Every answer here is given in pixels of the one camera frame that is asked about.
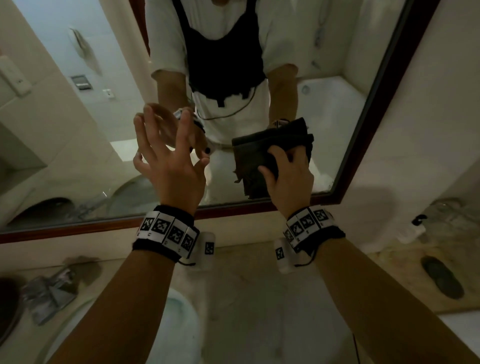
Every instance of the mirror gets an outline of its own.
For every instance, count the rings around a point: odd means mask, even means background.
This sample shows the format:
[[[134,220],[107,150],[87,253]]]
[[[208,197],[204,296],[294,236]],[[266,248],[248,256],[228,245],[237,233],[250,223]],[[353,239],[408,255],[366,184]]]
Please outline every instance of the mirror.
[[[172,115],[195,110],[192,162],[200,149],[210,156],[201,208],[268,201],[249,199],[245,180],[238,182],[232,139],[299,118],[314,139],[313,192],[333,193],[404,7],[404,0],[2,1],[0,229],[153,209],[155,192],[132,164],[132,121],[145,102]],[[173,149],[174,138],[163,135]]]

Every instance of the white t-shirt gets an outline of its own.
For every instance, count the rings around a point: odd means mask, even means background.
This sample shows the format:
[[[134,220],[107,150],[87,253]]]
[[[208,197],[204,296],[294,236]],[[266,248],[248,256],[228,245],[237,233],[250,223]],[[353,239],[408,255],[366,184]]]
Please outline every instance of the white t-shirt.
[[[190,27],[208,39],[227,35],[247,6],[247,0],[230,0],[225,6],[216,6],[211,0],[181,0],[181,3]],[[284,64],[295,64],[294,12],[290,0],[257,0],[256,13],[264,73]],[[185,39],[172,0],[146,0],[145,18],[151,72],[174,71],[188,77]],[[252,94],[253,90],[248,99],[232,95],[225,99],[223,108],[218,107],[216,100],[198,92],[194,92],[192,98],[199,116],[209,119],[236,112],[249,102]],[[232,138],[264,130],[268,126],[269,105],[268,81],[264,80],[245,109],[228,118],[203,121],[206,135],[216,143],[231,144]]]

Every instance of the black vest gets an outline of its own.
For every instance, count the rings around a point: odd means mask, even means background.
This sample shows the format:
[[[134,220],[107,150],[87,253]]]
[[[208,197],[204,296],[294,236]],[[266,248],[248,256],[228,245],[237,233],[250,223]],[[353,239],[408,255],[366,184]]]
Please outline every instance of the black vest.
[[[192,91],[225,106],[232,95],[248,98],[250,90],[266,78],[258,38],[256,0],[247,0],[247,10],[223,38],[207,39],[188,23],[180,0],[172,0],[187,48],[189,85]]]

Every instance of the mirror frame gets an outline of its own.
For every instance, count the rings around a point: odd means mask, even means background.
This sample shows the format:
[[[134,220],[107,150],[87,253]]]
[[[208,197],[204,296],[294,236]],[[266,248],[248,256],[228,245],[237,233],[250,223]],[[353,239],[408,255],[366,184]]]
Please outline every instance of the mirror frame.
[[[144,16],[145,2],[144,0],[129,1],[149,51]],[[440,0],[405,1],[332,189],[329,192],[313,194],[312,204],[337,205],[342,201],[439,2]],[[276,208],[270,199],[260,199],[250,202],[200,206],[195,214],[195,219],[254,214],[274,210]],[[0,232],[0,244],[137,228],[142,220],[143,216],[132,216],[67,226]]]

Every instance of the bathtub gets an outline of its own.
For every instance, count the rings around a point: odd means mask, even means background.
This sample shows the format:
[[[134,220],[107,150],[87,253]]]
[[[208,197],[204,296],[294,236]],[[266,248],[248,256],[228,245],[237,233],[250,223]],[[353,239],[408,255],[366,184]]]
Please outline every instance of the bathtub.
[[[314,136],[310,171],[314,192],[328,191],[347,150],[366,97],[341,76],[298,83],[297,118]]]

